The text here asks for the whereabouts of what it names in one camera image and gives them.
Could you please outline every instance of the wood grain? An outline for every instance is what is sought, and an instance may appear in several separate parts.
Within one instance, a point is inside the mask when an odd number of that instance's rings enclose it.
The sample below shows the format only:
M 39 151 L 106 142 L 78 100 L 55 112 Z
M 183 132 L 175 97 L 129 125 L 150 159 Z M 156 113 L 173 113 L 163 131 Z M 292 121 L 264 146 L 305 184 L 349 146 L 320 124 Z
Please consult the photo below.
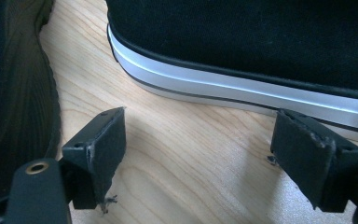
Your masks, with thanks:
M 42 45 L 62 108 L 62 143 L 98 113 L 126 106 L 128 148 L 102 215 L 72 209 L 74 223 L 350 223 L 313 211 L 267 163 L 275 119 L 178 102 L 144 91 L 114 60 L 104 1 L 57 0 Z

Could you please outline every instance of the wooden surface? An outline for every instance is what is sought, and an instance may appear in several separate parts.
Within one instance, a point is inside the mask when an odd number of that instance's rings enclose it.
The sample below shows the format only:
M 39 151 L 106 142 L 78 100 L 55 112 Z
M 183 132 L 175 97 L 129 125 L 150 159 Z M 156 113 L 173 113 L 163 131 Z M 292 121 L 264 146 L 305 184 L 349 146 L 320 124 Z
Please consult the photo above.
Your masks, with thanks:
M 350 223 L 313 211 L 267 163 L 274 118 L 163 98 L 135 85 L 112 56 L 104 1 L 57 0 L 41 33 L 58 84 L 62 143 L 98 113 L 126 106 L 127 153 L 103 215 L 74 223 Z

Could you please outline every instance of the white rubber sole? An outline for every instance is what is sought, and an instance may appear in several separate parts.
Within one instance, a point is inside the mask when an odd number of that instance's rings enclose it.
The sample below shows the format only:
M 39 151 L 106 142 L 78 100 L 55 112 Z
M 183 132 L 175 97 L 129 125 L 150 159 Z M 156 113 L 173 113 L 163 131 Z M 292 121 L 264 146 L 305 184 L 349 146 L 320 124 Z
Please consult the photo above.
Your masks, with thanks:
M 358 141 L 357 99 L 161 63 L 120 44 L 110 26 L 107 33 L 118 62 L 148 91 L 176 100 L 235 107 L 270 116 L 275 115 L 277 108 L 291 109 L 332 124 L 335 127 L 329 127 L 335 132 Z

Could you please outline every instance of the shoe sole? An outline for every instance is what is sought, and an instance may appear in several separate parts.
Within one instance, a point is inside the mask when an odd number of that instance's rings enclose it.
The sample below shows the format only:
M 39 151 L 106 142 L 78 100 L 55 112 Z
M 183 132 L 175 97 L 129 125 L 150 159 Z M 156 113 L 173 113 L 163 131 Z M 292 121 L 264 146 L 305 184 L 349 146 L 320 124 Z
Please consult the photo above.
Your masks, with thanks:
M 0 1 L 0 204 L 7 199 L 17 167 L 57 154 L 60 105 L 39 41 L 53 3 Z
M 175 66 L 147 58 L 121 44 L 108 25 L 113 54 L 136 84 L 155 94 L 207 105 L 220 105 L 275 116 L 286 108 L 331 125 L 358 141 L 358 99 L 303 91 Z

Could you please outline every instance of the black sneaker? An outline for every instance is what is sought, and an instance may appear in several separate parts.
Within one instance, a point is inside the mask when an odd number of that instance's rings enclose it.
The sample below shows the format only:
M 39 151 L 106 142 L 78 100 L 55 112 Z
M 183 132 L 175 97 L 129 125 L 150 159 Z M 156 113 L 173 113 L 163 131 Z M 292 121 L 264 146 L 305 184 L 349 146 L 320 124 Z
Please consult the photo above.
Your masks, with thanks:
M 57 153 L 58 93 L 38 39 L 52 4 L 0 0 L 0 205 L 18 167 Z
M 145 89 L 283 107 L 358 140 L 358 0 L 106 2 L 115 57 Z

